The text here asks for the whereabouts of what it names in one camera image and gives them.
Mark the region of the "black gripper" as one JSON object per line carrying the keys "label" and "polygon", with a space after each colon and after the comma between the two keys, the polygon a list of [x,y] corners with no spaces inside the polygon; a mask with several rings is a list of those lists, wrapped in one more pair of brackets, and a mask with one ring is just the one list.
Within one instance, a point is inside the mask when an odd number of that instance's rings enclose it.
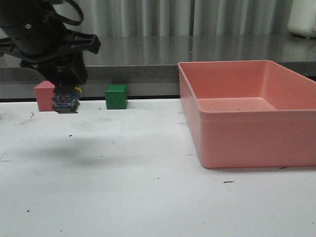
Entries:
{"label": "black gripper", "polygon": [[23,67],[48,70],[47,79],[54,85],[83,85],[88,78],[83,52],[99,52],[101,43],[96,35],[67,29],[84,20],[80,6],[69,4],[78,20],[63,16],[54,8],[62,0],[2,0],[0,28],[6,38],[0,41],[1,54],[21,59]]}

